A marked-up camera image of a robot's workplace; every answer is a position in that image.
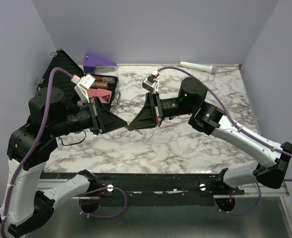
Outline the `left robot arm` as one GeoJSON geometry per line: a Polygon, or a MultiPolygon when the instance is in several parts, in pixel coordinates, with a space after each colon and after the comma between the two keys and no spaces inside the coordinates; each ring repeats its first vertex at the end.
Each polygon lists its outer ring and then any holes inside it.
{"type": "Polygon", "coordinates": [[[19,238],[32,232],[42,227],[61,204],[77,195],[96,192],[98,178],[88,170],[52,189],[38,190],[40,175],[58,146],[58,137],[85,129],[98,135],[127,126],[99,98],[79,108],[56,87],[41,89],[28,105],[27,123],[12,133],[8,143],[8,185],[0,207],[3,237],[19,238]]]}

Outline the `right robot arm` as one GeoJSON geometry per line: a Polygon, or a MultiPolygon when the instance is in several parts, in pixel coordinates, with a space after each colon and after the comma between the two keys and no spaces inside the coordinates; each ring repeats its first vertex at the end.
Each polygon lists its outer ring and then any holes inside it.
{"type": "Polygon", "coordinates": [[[141,111],[128,125],[128,130],[160,126],[165,118],[190,115],[189,125],[198,132],[212,135],[242,150],[255,162],[234,169],[223,169],[216,178],[215,188],[227,194],[241,185],[259,183],[272,189],[281,187],[288,169],[292,144],[268,140],[239,123],[230,121],[227,113],[205,101],[207,88],[195,77],[182,80],[176,98],[160,99],[151,88],[152,76],[142,83],[148,90],[141,111]]]}

